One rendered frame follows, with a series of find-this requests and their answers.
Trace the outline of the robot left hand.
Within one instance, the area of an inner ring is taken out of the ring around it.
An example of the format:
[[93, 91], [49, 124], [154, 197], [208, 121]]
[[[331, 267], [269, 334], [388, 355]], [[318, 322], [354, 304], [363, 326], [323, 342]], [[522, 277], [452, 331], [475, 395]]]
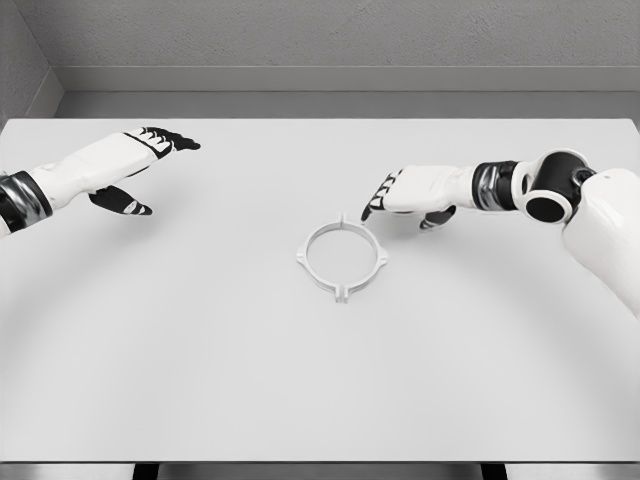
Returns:
[[152, 209], [115, 186], [174, 151], [195, 151], [195, 140], [160, 127], [115, 133], [81, 149], [83, 190], [96, 206], [121, 215], [149, 216]]

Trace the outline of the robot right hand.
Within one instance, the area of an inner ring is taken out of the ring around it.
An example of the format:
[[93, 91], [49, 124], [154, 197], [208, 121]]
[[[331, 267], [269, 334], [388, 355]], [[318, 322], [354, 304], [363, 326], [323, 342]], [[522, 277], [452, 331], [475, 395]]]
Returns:
[[420, 228], [448, 222], [458, 207], [473, 207], [471, 180], [465, 169], [448, 166], [407, 166], [390, 173], [365, 206], [361, 221], [374, 211], [424, 213]]

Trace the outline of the white round pipe clamp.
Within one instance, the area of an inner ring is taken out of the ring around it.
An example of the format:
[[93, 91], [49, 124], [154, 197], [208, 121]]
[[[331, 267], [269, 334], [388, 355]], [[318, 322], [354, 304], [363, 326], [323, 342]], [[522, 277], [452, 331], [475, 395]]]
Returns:
[[[363, 238], [373, 249], [375, 259], [370, 271], [361, 279], [351, 283], [331, 281], [319, 275], [309, 260], [309, 251], [312, 244], [321, 236], [333, 231], [348, 231]], [[382, 267], [389, 260], [389, 254], [379, 243], [377, 237], [362, 223], [348, 219], [347, 214], [341, 212], [336, 220], [324, 223], [312, 230], [298, 247], [296, 252], [298, 264], [307, 272], [313, 282], [321, 289], [333, 294], [336, 303], [347, 304], [354, 293], [367, 287], [378, 275]]]

